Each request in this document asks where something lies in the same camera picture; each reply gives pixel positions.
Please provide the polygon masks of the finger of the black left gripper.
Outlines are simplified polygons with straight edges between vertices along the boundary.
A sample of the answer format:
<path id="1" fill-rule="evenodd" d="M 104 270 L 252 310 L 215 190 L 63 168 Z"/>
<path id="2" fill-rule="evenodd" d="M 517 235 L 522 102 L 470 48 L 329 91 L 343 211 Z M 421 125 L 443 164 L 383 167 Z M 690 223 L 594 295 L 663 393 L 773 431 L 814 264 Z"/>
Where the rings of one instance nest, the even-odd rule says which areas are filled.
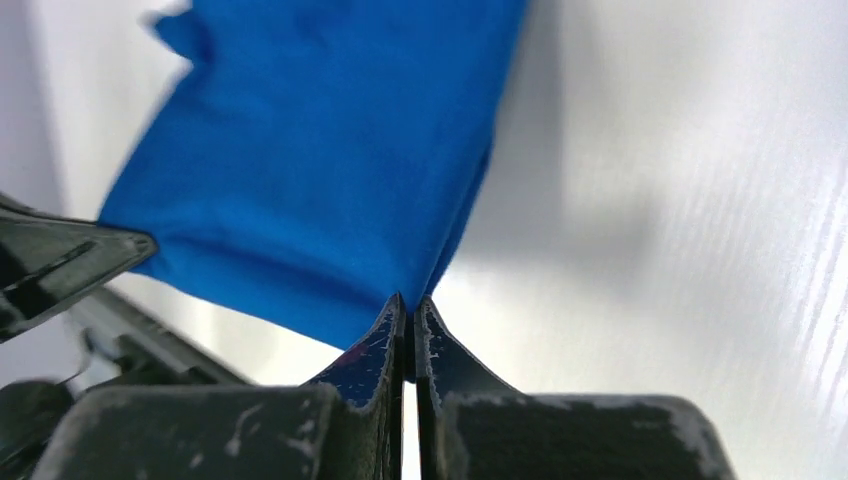
<path id="1" fill-rule="evenodd" d="M 1 341 L 69 309 L 158 251 L 148 234 L 99 226 L 1 196 Z"/>

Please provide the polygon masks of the blue panda print t-shirt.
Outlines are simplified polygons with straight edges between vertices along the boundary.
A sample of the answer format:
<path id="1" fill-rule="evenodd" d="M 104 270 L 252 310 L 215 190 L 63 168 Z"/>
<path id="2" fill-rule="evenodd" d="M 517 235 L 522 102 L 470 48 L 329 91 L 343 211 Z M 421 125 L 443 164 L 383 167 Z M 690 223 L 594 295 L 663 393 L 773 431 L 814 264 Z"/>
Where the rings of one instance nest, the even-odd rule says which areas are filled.
<path id="1" fill-rule="evenodd" d="M 195 1 L 190 63 L 104 225 L 141 274 L 345 349 L 446 270 L 485 176 L 522 1 Z"/>

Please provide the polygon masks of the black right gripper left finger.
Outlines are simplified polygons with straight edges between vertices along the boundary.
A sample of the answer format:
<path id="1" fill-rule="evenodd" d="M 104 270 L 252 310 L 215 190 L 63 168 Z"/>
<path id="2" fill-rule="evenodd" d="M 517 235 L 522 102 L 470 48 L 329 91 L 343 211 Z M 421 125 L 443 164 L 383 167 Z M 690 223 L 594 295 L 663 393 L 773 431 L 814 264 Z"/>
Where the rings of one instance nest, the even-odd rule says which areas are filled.
<path id="1" fill-rule="evenodd" d="M 59 423 L 37 479 L 397 479 L 404 302 L 297 387 L 100 387 Z"/>

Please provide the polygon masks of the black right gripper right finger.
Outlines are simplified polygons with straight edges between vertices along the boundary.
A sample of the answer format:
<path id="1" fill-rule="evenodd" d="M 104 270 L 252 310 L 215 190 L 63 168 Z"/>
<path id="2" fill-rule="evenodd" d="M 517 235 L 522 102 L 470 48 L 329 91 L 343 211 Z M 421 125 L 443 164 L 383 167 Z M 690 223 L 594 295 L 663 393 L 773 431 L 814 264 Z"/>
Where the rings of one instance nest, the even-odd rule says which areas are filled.
<path id="1" fill-rule="evenodd" d="M 668 395 L 522 393 L 424 298 L 414 314 L 425 479 L 733 479 L 720 438 Z"/>

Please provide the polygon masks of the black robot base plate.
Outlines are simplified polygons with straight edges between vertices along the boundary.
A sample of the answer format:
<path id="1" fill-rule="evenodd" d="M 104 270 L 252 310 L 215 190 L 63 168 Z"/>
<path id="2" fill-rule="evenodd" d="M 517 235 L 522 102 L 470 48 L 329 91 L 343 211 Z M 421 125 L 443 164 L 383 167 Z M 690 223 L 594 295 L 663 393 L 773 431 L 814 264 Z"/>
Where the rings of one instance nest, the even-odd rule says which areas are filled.
<path id="1" fill-rule="evenodd" d="M 105 287 L 69 310 L 97 360 L 95 385 L 248 385 L 124 296 Z"/>

